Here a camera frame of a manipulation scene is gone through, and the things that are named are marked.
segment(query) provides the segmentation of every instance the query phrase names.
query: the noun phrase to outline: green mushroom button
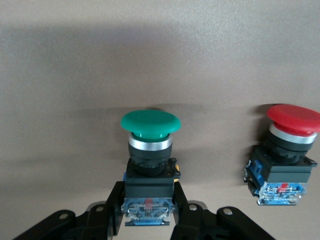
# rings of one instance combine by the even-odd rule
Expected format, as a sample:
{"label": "green mushroom button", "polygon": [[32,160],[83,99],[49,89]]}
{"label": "green mushroom button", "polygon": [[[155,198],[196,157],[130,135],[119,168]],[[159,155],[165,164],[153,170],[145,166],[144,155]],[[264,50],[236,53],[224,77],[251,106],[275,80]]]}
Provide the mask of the green mushroom button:
{"label": "green mushroom button", "polygon": [[145,142],[160,142],[181,127],[179,118],[166,111],[137,110],[124,115],[121,126]]}

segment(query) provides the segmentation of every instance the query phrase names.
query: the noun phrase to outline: gray surface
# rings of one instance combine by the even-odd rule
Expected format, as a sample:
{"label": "gray surface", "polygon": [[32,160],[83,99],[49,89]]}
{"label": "gray surface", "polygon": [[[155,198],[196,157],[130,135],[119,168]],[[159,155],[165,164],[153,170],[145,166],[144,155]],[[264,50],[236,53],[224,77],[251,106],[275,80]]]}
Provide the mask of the gray surface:
{"label": "gray surface", "polygon": [[298,206],[257,206],[242,181],[270,104],[320,111],[319,56],[318,0],[1,1],[0,239],[105,200],[129,156],[120,119],[146,107],[181,119],[189,199],[237,207],[277,240],[320,239],[319,168]]}

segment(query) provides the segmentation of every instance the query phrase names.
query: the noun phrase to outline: button cap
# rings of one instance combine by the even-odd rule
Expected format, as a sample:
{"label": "button cap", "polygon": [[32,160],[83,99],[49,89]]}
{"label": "button cap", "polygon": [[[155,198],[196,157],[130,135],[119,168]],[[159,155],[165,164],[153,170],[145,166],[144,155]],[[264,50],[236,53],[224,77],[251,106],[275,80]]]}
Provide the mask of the button cap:
{"label": "button cap", "polygon": [[278,104],[269,108],[266,113],[279,130],[301,137],[320,132],[320,113],[314,110],[290,105]]}
{"label": "button cap", "polygon": [[145,141],[159,142],[181,127],[173,114],[160,110],[137,110],[124,115],[121,126]]}

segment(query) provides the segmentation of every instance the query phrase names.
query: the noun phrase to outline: white backdrop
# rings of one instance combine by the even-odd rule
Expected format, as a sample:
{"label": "white backdrop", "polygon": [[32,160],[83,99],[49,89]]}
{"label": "white backdrop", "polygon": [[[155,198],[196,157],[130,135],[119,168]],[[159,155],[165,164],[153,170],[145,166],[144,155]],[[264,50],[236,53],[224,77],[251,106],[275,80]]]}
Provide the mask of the white backdrop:
{"label": "white backdrop", "polygon": [[181,119],[189,200],[237,207],[277,240],[320,239],[319,168],[297,206],[257,206],[243,183],[272,104],[320,111],[320,1],[3,0],[0,71],[1,240],[106,200],[129,156],[120,120],[143,108]]}

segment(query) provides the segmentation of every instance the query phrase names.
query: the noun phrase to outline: silver metal ring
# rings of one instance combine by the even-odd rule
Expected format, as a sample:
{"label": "silver metal ring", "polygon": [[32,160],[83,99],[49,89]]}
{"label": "silver metal ring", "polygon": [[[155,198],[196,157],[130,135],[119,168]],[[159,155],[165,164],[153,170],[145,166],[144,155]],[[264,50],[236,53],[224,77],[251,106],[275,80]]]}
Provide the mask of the silver metal ring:
{"label": "silver metal ring", "polygon": [[269,131],[276,137],[295,144],[312,144],[317,136],[316,132],[310,136],[292,135],[276,128],[274,124],[271,124]]}
{"label": "silver metal ring", "polygon": [[145,142],[138,139],[132,133],[129,135],[129,144],[135,149],[143,151],[160,151],[169,148],[172,145],[171,135],[157,142]]}

